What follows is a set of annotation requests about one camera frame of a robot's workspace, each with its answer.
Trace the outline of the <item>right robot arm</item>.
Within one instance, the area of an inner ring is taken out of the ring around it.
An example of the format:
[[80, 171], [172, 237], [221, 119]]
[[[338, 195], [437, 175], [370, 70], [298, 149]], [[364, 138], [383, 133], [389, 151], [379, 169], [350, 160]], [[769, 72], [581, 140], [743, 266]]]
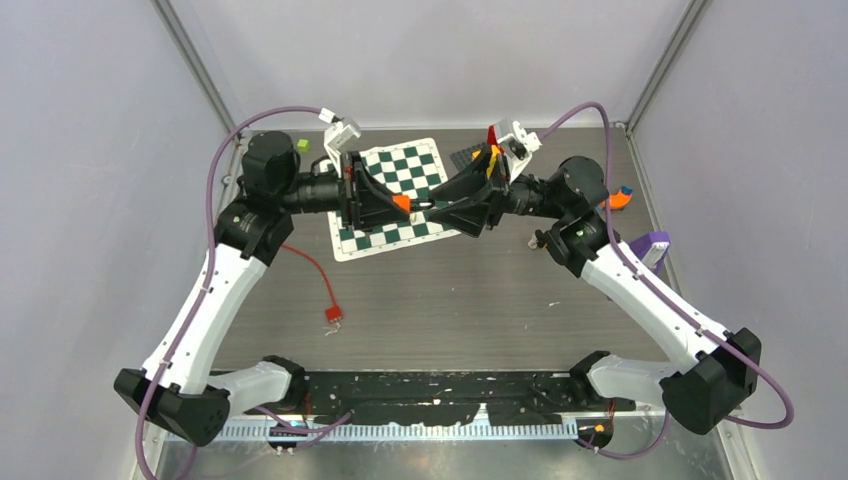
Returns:
[[471, 237], [506, 214], [550, 219], [535, 234], [539, 247], [618, 305], [665, 354], [662, 362], [607, 351], [586, 356], [570, 370], [574, 403], [589, 411], [612, 398], [657, 405], [688, 431], [706, 434], [755, 392], [761, 342], [748, 329], [729, 331], [700, 315], [665, 285], [599, 213], [607, 197], [593, 159], [567, 158], [546, 179], [509, 178], [501, 156], [479, 153], [400, 207]]

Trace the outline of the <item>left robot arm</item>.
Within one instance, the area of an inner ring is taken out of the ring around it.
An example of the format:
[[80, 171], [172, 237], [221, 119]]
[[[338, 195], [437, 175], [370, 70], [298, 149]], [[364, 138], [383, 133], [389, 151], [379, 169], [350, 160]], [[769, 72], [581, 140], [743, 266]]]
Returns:
[[264, 132], [248, 142], [239, 195], [217, 218], [194, 293], [153, 355], [114, 382], [142, 422], [204, 447], [234, 415], [267, 404], [293, 414], [305, 405], [305, 370], [290, 360], [269, 355], [221, 375], [211, 367], [240, 306], [293, 232], [294, 215], [338, 212], [343, 226], [366, 231], [413, 212], [413, 200], [374, 178], [360, 153], [339, 161], [328, 172], [303, 172], [288, 134]]

